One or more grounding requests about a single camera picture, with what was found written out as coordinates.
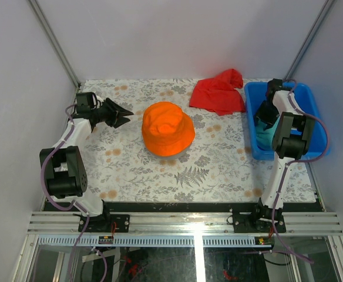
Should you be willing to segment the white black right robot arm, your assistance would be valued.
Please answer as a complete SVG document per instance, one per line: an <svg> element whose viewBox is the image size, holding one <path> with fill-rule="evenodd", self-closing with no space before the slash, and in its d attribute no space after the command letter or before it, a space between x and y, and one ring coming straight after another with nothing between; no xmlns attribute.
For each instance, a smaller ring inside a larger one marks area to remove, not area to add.
<svg viewBox="0 0 343 282"><path fill-rule="evenodd" d="M188 106L193 81L134 80L118 86L122 105L135 112L132 122L114 134L106 152L107 173L97 180L106 199L123 202L244 203L251 202L258 213L252 227L266 231L273 220L271 211L281 213L288 201L312 202L314 195L302 157L310 145L313 121L283 113L269 130L271 158L255 155L257 144L251 129L261 127L272 103L261 91L261 105L255 113L219 116ZM196 136L190 148L172 159L150 153L144 145L141 127L144 112L156 102L172 102L192 119Z"/></svg>

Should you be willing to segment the teal bucket hat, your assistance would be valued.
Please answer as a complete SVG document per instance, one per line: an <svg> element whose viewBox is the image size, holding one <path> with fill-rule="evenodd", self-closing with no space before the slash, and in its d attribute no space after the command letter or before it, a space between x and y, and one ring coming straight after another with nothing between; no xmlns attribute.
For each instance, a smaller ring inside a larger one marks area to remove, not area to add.
<svg viewBox="0 0 343 282"><path fill-rule="evenodd" d="M272 142L278 123L279 120L277 119L273 126L268 128L266 123L258 121L257 125L255 126L255 132L257 146L260 149L273 151Z"/></svg>

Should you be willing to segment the red cloth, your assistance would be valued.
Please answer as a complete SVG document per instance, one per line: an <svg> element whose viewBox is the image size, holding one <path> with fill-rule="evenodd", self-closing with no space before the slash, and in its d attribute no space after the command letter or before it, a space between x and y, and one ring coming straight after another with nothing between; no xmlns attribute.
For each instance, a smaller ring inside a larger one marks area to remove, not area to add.
<svg viewBox="0 0 343 282"><path fill-rule="evenodd" d="M189 106L219 116L245 112L244 100L238 91L243 84L242 74L235 69L227 69L213 78L199 80L192 91Z"/></svg>

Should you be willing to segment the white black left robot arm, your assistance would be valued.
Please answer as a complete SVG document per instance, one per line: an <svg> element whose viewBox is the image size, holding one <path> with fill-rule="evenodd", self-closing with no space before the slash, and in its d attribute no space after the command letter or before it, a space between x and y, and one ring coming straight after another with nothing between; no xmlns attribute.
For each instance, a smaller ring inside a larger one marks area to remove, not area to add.
<svg viewBox="0 0 343 282"><path fill-rule="evenodd" d="M92 225L98 231L107 231L112 217L103 212L103 201L88 189L80 148L98 124L117 129L130 121L133 112L109 98L82 92L76 94L75 102L65 113L68 124L61 138L39 154L42 190L48 202L58 210L66 212L75 207L92 217Z"/></svg>

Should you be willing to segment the orange hat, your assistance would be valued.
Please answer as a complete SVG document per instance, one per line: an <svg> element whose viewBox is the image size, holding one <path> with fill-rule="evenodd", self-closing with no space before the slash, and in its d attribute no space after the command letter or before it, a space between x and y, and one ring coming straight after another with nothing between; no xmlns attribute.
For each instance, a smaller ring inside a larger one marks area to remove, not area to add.
<svg viewBox="0 0 343 282"><path fill-rule="evenodd" d="M144 145L154 155L177 155L193 143L195 136L192 119L174 103L154 103L143 114Z"/></svg>

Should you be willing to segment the grey bucket hat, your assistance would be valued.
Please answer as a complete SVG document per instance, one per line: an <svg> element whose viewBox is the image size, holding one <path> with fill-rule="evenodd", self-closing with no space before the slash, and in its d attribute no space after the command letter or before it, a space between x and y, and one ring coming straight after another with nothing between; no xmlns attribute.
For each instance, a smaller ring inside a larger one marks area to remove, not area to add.
<svg viewBox="0 0 343 282"><path fill-rule="evenodd" d="M189 151L189 148L184 149L183 151L175 154L175 155L171 155L171 156L158 156L158 158L163 159L163 160L175 160L178 159L182 156L184 156L187 152Z"/></svg>

